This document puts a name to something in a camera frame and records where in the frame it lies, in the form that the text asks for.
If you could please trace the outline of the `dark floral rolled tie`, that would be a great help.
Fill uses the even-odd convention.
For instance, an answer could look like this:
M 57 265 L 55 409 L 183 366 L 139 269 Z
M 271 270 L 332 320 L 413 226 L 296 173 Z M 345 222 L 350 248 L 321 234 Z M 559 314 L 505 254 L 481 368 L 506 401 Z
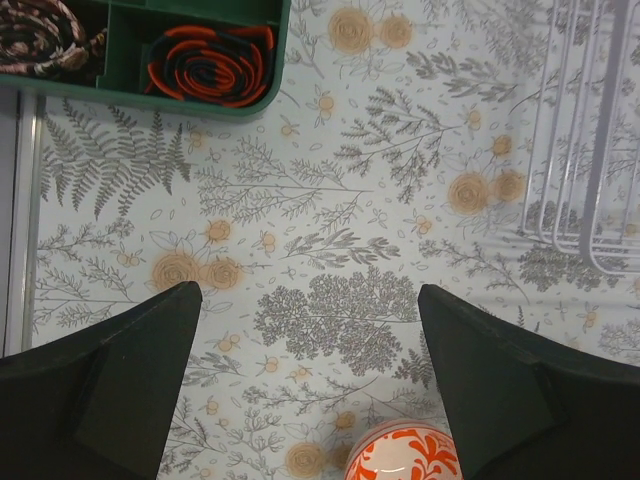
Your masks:
M 107 29 L 87 31 L 62 1 L 1 3 L 1 73 L 65 83 L 103 73 Z

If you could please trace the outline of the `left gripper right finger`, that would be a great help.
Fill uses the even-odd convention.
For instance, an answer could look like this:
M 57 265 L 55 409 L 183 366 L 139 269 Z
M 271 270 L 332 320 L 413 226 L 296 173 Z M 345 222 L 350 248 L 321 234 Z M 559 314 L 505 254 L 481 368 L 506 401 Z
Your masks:
M 639 370 L 564 346 L 436 285 L 418 307 L 466 479 L 636 479 Z

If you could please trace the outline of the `orange floral bowl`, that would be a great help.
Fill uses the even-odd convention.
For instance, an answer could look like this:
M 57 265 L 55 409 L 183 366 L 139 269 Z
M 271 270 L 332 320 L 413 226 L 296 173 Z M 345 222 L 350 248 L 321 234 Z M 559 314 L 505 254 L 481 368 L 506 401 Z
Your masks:
M 345 465 L 349 480 L 457 480 L 463 477 L 451 436 L 418 420 L 396 419 L 370 429 Z

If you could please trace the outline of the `floral table mat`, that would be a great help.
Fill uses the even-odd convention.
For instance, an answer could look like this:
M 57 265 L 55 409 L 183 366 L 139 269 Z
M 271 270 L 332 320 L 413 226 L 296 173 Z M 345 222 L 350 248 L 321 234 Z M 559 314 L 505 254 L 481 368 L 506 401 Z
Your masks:
M 32 341 L 180 281 L 201 318 L 163 479 L 337 479 L 361 432 L 446 417 L 431 283 L 572 348 L 639 360 L 639 279 L 543 242 L 549 1 L 296 1 L 283 79 L 224 124 L 49 98 Z

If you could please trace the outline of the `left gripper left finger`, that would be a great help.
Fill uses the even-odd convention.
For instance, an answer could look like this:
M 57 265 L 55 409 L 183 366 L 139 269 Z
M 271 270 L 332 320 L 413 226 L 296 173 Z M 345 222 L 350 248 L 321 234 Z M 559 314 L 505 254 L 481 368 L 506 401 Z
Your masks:
M 3 358 L 2 478 L 156 478 L 201 303 L 182 282 Z

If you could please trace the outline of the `green compartment tray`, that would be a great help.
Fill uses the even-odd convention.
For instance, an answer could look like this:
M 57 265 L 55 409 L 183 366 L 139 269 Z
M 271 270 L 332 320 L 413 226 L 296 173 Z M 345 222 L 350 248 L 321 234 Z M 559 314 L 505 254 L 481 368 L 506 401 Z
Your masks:
M 1 83 L 247 121 L 275 98 L 289 1 L 4 1 Z

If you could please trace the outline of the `white wire dish rack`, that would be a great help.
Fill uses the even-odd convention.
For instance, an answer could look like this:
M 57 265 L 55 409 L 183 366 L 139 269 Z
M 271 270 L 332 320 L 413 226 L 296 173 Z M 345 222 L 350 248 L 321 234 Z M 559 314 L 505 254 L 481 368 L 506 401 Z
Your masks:
M 555 1 L 521 231 L 605 275 L 639 272 L 639 4 Z

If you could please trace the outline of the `orange navy rolled tie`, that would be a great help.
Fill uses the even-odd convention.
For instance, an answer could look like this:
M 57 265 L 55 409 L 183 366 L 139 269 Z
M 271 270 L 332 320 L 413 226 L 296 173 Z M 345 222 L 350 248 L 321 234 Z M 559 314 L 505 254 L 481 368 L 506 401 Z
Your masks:
M 147 52 L 147 95 L 226 108 L 255 104 L 275 69 L 268 26 L 214 29 L 181 25 L 165 31 Z

